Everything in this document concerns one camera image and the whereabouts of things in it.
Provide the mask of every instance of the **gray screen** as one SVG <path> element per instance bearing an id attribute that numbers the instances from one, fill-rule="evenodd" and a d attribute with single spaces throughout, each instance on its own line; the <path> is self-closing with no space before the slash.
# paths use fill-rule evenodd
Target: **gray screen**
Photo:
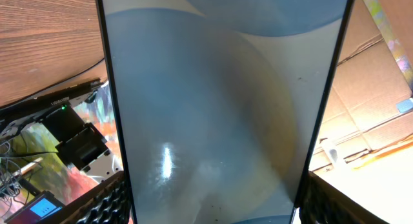
<path id="1" fill-rule="evenodd" d="M 138 223 L 290 221 L 346 2 L 103 0 Z"/>

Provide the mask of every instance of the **phone screen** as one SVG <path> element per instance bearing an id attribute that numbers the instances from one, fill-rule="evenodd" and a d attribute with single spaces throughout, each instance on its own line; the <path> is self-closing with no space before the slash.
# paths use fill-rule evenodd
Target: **phone screen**
<path id="1" fill-rule="evenodd" d="M 135 222 L 291 222 L 351 4 L 97 0 Z"/>

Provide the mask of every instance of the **wooden surface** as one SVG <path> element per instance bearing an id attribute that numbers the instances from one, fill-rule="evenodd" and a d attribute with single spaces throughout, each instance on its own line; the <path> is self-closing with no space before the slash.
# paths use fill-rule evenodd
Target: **wooden surface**
<path id="1" fill-rule="evenodd" d="M 413 63 L 413 0 L 379 0 L 393 33 L 400 40 L 410 63 Z"/>
<path id="2" fill-rule="evenodd" d="M 95 0 L 0 0 L 0 107 L 102 58 Z M 104 65 L 81 79 L 95 77 Z"/>

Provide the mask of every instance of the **screen bezel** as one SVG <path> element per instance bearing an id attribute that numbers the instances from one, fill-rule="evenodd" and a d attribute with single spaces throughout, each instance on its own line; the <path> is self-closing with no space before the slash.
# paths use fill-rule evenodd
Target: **screen bezel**
<path id="1" fill-rule="evenodd" d="M 313 133 L 312 133 L 311 141 L 310 141 L 310 146 L 308 147 L 307 156 L 305 158 L 303 171 L 301 173 L 301 178 L 299 180 L 299 185 L 298 185 L 298 189 L 296 192 L 296 198 L 294 200 L 294 207 L 290 215 L 290 223 L 292 223 L 294 214 L 296 212 L 296 208 L 299 208 L 301 199 L 305 195 L 305 191 L 303 189 L 305 186 L 305 182 L 307 180 L 306 175 L 307 175 L 308 167 L 310 164 L 311 156 L 314 151 L 314 147 L 316 145 L 316 139 L 317 139 L 319 128 L 321 126 L 321 122 L 323 119 L 325 107 L 327 105 L 327 99 L 328 99 L 328 95 L 330 94 L 334 74 L 336 73 L 336 66 L 338 63 L 341 47 L 344 42 L 344 36 L 347 30 L 347 25 L 350 19 L 353 3 L 354 3 L 354 0 L 347 0 L 346 2 L 345 11 L 344 11 L 343 18 L 342 18 L 340 28 L 339 28 L 339 32 L 337 35 L 336 45 L 334 47 L 333 57 L 330 63 L 330 68 L 328 70 L 327 79 L 326 79 L 326 83 L 325 83 L 324 90 L 323 90 L 323 95 L 321 97 L 321 102 L 320 102 L 319 110 L 317 113 L 316 124 L 314 125 L 314 129 L 313 129 Z M 110 88 L 110 93 L 112 96 L 112 104 L 113 104 L 113 110 L 114 110 L 114 116 L 115 116 L 115 122 L 116 122 L 116 128 L 117 128 L 117 136 L 119 140 L 119 147 L 121 150 L 121 157 L 122 157 L 122 162 L 123 162 L 123 170 L 126 172 L 125 179 L 126 179 L 127 189 L 128 189 L 129 194 L 132 197 L 130 201 L 132 204 L 132 219 L 134 223 L 137 223 L 136 210 L 135 210 L 133 193 L 132 193 L 132 184 L 129 178 L 128 161 L 126 158 L 126 148 L 125 148 L 125 144 L 123 141 L 121 116 L 119 113 L 119 107 L 118 107 L 118 102 L 117 102 L 116 85 L 115 85 L 114 72 L 113 72 L 113 67 L 112 67 L 112 56 L 110 55 L 108 32 L 106 29 L 106 19 L 105 19 L 105 11 L 103 8 L 103 0 L 96 0 L 96 8 L 97 8 L 97 16 L 99 19 L 99 26 L 101 30 L 103 52 L 105 54 L 106 71 L 108 73 L 109 88 Z"/>

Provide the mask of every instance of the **wooden table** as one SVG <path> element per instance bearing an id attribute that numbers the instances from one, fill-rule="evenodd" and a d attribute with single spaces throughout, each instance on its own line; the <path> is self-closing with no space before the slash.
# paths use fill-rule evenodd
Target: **wooden table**
<path id="1" fill-rule="evenodd" d="M 95 0 L 0 0 L 0 107 L 103 57 Z M 61 88 L 96 77 L 104 63 Z"/>

